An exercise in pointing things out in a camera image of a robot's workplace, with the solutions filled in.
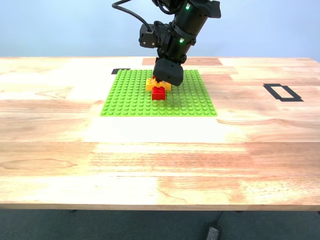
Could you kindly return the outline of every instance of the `gray carpet floor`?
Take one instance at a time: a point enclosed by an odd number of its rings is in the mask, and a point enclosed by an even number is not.
[[[0,240],[205,240],[218,211],[0,209]],[[225,211],[222,240],[320,240],[316,212]]]

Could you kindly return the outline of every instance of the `black rectangle tape outline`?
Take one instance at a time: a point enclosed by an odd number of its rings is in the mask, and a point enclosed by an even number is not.
[[[275,99],[281,102],[303,102],[301,97],[288,86],[282,86],[280,83],[264,83],[263,86]],[[282,87],[292,97],[281,97],[272,87]]]

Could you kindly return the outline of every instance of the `yellow lego brick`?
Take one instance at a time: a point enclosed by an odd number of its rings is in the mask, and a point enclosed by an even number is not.
[[[166,91],[171,91],[171,84],[165,81],[157,82],[156,79],[148,78],[145,82],[145,90],[151,91],[153,87],[164,87]]]

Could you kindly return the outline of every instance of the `lego brick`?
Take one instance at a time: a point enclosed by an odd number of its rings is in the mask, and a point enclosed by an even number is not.
[[[166,91],[165,100],[152,101],[146,91],[150,70],[119,70],[103,105],[102,117],[216,117],[217,112],[197,70],[184,70],[180,86]]]
[[[166,91],[163,86],[152,88],[151,92],[152,100],[166,100]]]
[[[148,78],[145,82],[145,90],[151,91],[153,87],[164,87],[166,91],[171,91],[171,84],[165,81],[157,82],[155,78]]]

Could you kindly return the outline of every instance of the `red lego brick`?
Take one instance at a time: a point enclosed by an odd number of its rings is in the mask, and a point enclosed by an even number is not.
[[[166,90],[163,86],[152,88],[152,100],[166,100]]]

